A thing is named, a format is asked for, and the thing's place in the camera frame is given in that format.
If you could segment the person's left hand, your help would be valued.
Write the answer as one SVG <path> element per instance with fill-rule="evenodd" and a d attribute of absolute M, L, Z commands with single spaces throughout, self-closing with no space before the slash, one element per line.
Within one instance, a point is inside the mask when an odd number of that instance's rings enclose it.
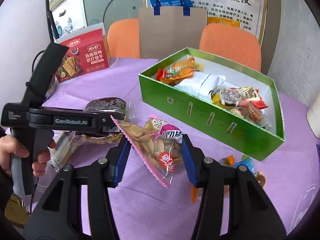
<path fill-rule="evenodd" d="M 32 164 L 34 176 L 42 177 L 46 174 L 47 163 L 50 160 L 49 148 L 55 148 L 55 146 L 55 141 L 52 139 L 47 149 L 39 153 L 37 161 Z M 10 160 L 12 154 L 26 158 L 29 156 L 29 151 L 15 137 L 11 135 L 1 137 L 1 168 L 8 176 L 11 176 Z"/>

